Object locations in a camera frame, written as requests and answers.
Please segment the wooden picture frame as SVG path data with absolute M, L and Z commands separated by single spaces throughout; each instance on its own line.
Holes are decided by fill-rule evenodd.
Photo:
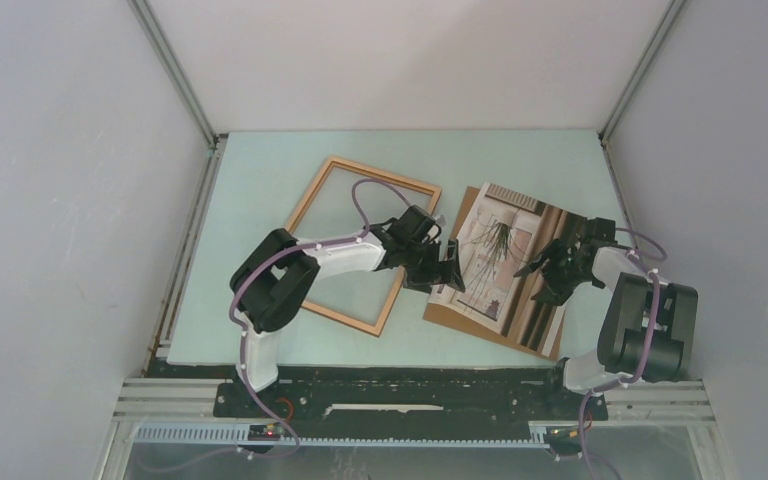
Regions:
M 364 226 L 354 203 L 372 223 L 400 217 L 411 205 L 432 213 L 442 188 L 380 168 L 330 156 L 314 176 L 285 228 L 301 243 L 343 238 Z M 378 337 L 405 277 L 404 269 L 320 274 L 302 308 Z

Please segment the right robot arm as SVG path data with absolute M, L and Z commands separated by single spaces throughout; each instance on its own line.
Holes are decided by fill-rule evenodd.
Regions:
M 617 242 L 619 231 L 612 220 L 588 219 L 571 241 L 550 241 L 516 273 L 541 280 L 532 298 L 545 306 L 564 305 L 583 284 L 612 294 L 596 347 L 561 360 L 560 379 L 541 392 L 543 408 L 553 417 L 570 416 L 581 394 L 687 377 L 698 293 L 646 265 L 646 253 Z

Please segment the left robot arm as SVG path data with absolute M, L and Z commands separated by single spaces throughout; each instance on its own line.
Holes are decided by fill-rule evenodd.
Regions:
M 238 404 L 257 417 L 274 408 L 279 333 L 320 279 L 401 268 L 407 289 L 429 293 L 443 285 L 464 292 L 459 243 L 441 243 L 439 232 L 436 219 L 416 205 L 345 237 L 301 240 L 284 228 L 270 232 L 229 282 L 228 316 L 241 330 Z

